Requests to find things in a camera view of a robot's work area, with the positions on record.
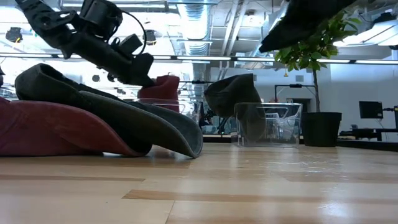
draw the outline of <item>ceiling light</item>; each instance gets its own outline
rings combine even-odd
[[[154,56],[155,60],[170,60],[171,56]]]
[[[398,65],[398,60],[357,60],[358,64]]]
[[[275,62],[274,58],[249,58],[249,57],[238,57],[238,61],[243,62]]]
[[[178,56],[179,60],[216,60],[226,61],[231,60],[231,57],[209,57],[209,56]]]
[[[82,4],[79,3],[65,3],[62,4],[62,7],[81,7]],[[145,8],[164,8],[162,4],[116,4],[117,7],[126,8],[126,7],[145,7]],[[174,5],[169,6],[169,9],[176,9],[177,7]]]
[[[398,31],[398,20],[376,23],[372,29],[344,38],[341,42],[333,43],[337,47],[354,47],[378,44],[391,38]]]
[[[319,59],[320,63],[349,63],[349,60],[338,60],[338,59]]]
[[[0,57],[13,57],[13,58],[52,58],[50,54],[10,54],[10,53],[0,53]]]

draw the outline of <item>computer monitor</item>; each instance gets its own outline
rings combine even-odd
[[[360,101],[359,112],[362,119],[383,119],[383,105],[381,102]]]

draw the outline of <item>black fabric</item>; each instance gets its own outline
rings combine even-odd
[[[205,91],[209,107],[220,117],[234,116],[237,103],[261,103],[253,74],[235,75],[212,83]]]
[[[253,74],[235,75],[212,83],[205,91],[205,97],[218,116],[233,116],[239,121],[246,140],[255,142],[264,136],[266,114],[254,87]]]
[[[153,105],[127,103],[69,80],[49,65],[38,64],[24,71],[16,78],[15,86],[20,100],[61,103],[97,115],[130,148],[144,154],[150,151],[152,144],[194,158],[201,153],[201,130],[190,118]]]

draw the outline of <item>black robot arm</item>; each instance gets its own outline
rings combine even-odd
[[[154,85],[147,75],[153,56],[132,55],[142,45],[136,34],[122,42],[116,38],[108,44],[123,21],[123,12],[115,4],[107,0],[85,0],[78,15],[76,11],[55,12],[41,0],[16,2],[36,34],[49,46],[61,50],[64,59],[78,54],[108,71],[110,81],[117,78],[124,84]]]

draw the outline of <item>wooden surface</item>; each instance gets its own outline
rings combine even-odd
[[[205,144],[0,158],[0,224],[398,223],[398,153]]]

